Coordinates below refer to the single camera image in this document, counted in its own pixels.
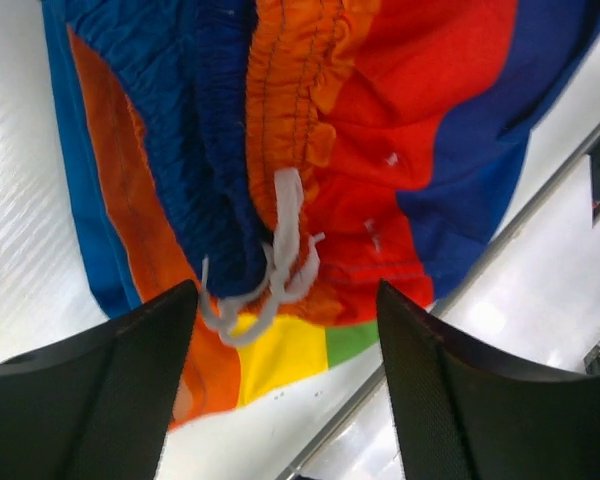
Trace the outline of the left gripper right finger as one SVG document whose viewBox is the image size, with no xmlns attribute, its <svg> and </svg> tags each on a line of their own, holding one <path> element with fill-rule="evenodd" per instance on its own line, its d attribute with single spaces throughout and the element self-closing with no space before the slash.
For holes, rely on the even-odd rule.
<svg viewBox="0 0 600 480">
<path fill-rule="evenodd" d="M 409 479 L 600 479 L 600 376 L 499 350 L 387 282 L 384 371 Z"/>
</svg>

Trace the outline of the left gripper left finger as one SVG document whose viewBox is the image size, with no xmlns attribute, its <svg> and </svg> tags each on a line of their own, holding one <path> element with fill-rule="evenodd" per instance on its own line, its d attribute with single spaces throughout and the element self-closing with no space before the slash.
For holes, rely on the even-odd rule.
<svg viewBox="0 0 600 480">
<path fill-rule="evenodd" d="M 152 479 L 193 333 L 184 281 L 0 363 L 0 479 Z"/>
</svg>

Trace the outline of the rainbow striped shorts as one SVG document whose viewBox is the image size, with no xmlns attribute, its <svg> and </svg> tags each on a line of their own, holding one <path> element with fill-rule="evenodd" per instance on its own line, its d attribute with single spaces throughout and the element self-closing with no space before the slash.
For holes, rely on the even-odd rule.
<svg viewBox="0 0 600 480">
<path fill-rule="evenodd" d="M 71 211 L 115 318 L 193 281 L 169 424 L 373 345 L 388 281 L 447 296 L 510 204 L 600 1 L 46 1 Z"/>
</svg>

